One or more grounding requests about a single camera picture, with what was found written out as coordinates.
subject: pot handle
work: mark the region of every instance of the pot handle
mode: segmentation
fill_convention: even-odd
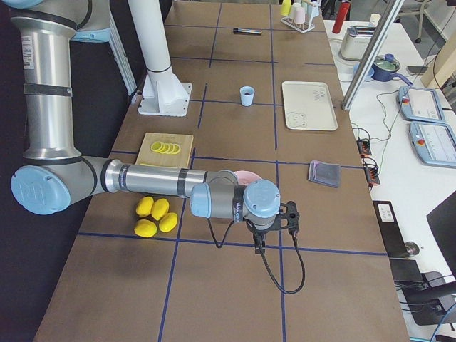
[[[399,77],[402,81],[404,81],[407,86],[413,86],[413,82],[406,78],[402,73],[391,73],[391,78]]]

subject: white table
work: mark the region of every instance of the white table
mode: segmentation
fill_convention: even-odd
[[[339,80],[345,93],[353,76],[353,65],[356,62],[344,61],[338,55],[341,40],[348,26],[366,26],[367,23],[346,21],[338,34],[331,32],[333,24],[334,21],[325,21],[334,61],[338,68]],[[394,54],[401,63],[401,69],[398,72],[405,76],[409,75],[405,69],[406,66],[423,64],[423,60],[400,24],[393,24],[390,28],[388,37],[380,50],[380,54],[385,53]],[[413,81],[414,86],[423,86],[419,76],[411,76],[409,79]],[[351,106],[351,122],[367,130],[372,138],[386,139],[388,131],[382,123],[383,111],[375,97],[381,93],[391,93],[403,85],[405,83],[401,80],[365,82]],[[442,106],[449,108],[450,105],[443,94],[439,90],[438,93]],[[373,159],[378,164],[381,164],[383,160],[380,169],[381,184],[372,189],[371,197],[372,200],[392,202],[404,241],[413,241],[420,247],[420,253],[414,259],[421,272],[438,271],[442,275],[451,274],[430,231],[426,215],[456,190],[456,169],[428,166],[418,159],[414,147],[410,143],[409,122],[404,120],[401,114],[397,115],[399,105],[396,98],[397,93],[380,97],[386,109],[385,122],[388,127],[391,127],[393,122],[394,125],[384,153],[385,142],[371,141]],[[456,132],[456,115],[452,111],[445,111],[445,118]],[[358,130],[354,130],[354,133],[357,137]],[[363,132],[359,132],[359,135],[362,138],[367,137]],[[446,278],[446,281],[452,280],[454,280],[452,277]],[[417,326],[411,314],[406,311],[404,311],[404,318],[410,336],[429,338],[435,329],[435,326]],[[443,327],[440,332],[456,337],[456,333],[451,332],[448,325]]]

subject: black band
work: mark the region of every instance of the black band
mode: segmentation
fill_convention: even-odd
[[[54,95],[54,96],[73,96],[71,87],[60,87],[57,85],[25,83],[24,94],[26,95]]]
[[[244,219],[242,207],[244,206],[244,185],[235,185],[233,193],[233,221],[241,222]]]
[[[168,70],[169,68],[171,68],[171,65],[168,66],[166,69],[163,69],[163,70],[160,70],[160,71],[150,70],[149,68],[146,68],[146,69],[147,69],[147,71],[150,71],[151,73],[163,73],[163,72],[165,72],[166,70]]]
[[[46,166],[46,165],[67,165],[67,164],[74,164],[76,162],[80,162],[83,158],[82,157],[74,157],[74,158],[65,158],[65,159],[32,159],[32,158],[24,158],[24,162],[28,165],[36,165],[36,166]]]
[[[179,178],[177,178],[177,194],[185,197],[185,178],[187,178],[188,169],[180,169]]]
[[[64,26],[73,29],[74,31],[77,30],[78,26],[76,23],[70,19],[63,18],[62,16],[56,16],[54,14],[38,12],[38,11],[31,11],[29,9],[10,9],[10,17],[13,18],[15,16],[21,16],[24,18],[33,18],[33,19],[40,19],[45,21],[50,21],[52,23],[61,24]]]
[[[106,171],[108,170],[109,164],[113,161],[114,159],[108,159],[106,162],[103,164],[103,167],[101,168],[101,187],[105,192],[109,192],[108,187],[106,186]]]
[[[77,29],[83,28],[88,23],[91,16],[92,16],[92,0],[88,0],[87,13],[85,14],[84,19],[77,25],[76,28]]]
[[[92,191],[90,192],[90,194],[93,194],[93,192],[94,192],[95,189],[97,188],[97,183],[98,183],[97,172],[95,171],[95,168],[93,167],[93,165],[92,165],[88,160],[86,160],[84,157],[81,158],[81,161],[84,162],[85,164],[87,164],[87,166],[88,166],[88,168],[90,169],[90,171],[92,171],[92,175],[93,175],[93,189],[92,189]]]
[[[119,188],[122,191],[129,191],[127,187],[127,172],[129,165],[122,165],[119,171]]]

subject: cutting board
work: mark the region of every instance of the cutting board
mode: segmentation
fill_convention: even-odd
[[[179,144],[180,152],[176,155],[153,152],[150,149],[150,146],[157,141],[162,143]],[[192,144],[193,135],[146,133],[144,135],[144,139],[142,140],[136,164],[188,168]]]

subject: black marker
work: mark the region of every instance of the black marker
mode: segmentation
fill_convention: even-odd
[[[233,28],[233,33],[235,34],[253,34],[255,36],[260,36],[261,30],[251,30],[250,28]]]

